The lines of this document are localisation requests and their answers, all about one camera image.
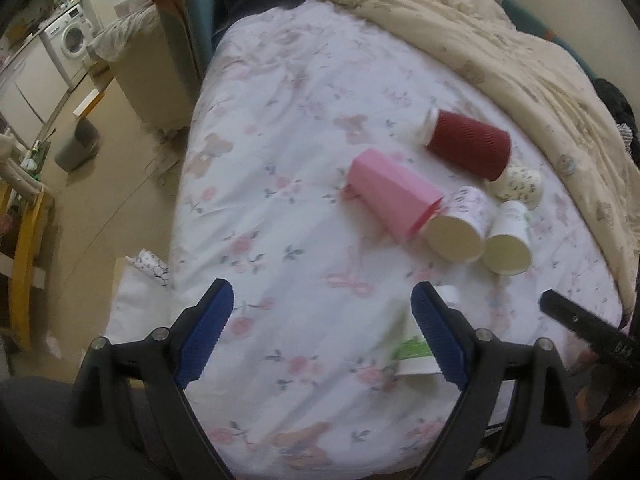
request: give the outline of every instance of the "white bed sheet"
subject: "white bed sheet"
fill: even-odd
[[[399,246],[342,190],[371,146],[444,193],[482,186],[416,145],[434,106],[507,130],[514,160],[543,171],[524,274],[448,264],[420,237]],[[235,290],[187,396],[239,478],[354,479],[421,460],[458,396],[441,376],[394,376],[402,316],[422,280],[457,285],[472,325],[522,343],[546,335],[565,362],[581,342],[540,314],[544,290],[614,325],[622,316],[571,198],[513,122],[440,63],[315,0],[245,18],[218,47],[194,112],[170,269],[172,319],[215,278]]]

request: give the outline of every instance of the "gray trash bin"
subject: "gray trash bin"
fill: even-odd
[[[73,171],[98,150],[100,134],[88,119],[76,123],[71,138],[58,150],[54,160],[65,171]]]

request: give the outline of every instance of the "white cabinet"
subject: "white cabinet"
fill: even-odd
[[[0,88],[0,113],[20,140],[27,146],[33,146],[42,129],[42,121],[11,79]]]
[[[31,108],[46,123],[69,86],[49,57],[40,37],[31,40],[13,63],[22,62],[24,65],[17,71],[15,84]]]

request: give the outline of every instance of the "beige blanket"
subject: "beige blanket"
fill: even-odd
[[[602,248],[625,313],[635,301],[640,172],[589,79],[561,47],[517,32],[493,0],[328,0],[449,66],[545,153]]]

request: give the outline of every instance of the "floor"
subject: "floor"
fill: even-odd
[[[55,206],[39,258],[47,291],[33,298],[34,349],[13,356],[17,374],[72,381],[83,350],[106,326],[116,258],[143,248],[168,257],[180,169],[159,175],[166,147],[116,80],[88,115],[100,133],[97,156],[71,174],[54,162],[72,134],[73,110],[93,87],[85,77],[48,131],[55,129],[42,181]]]

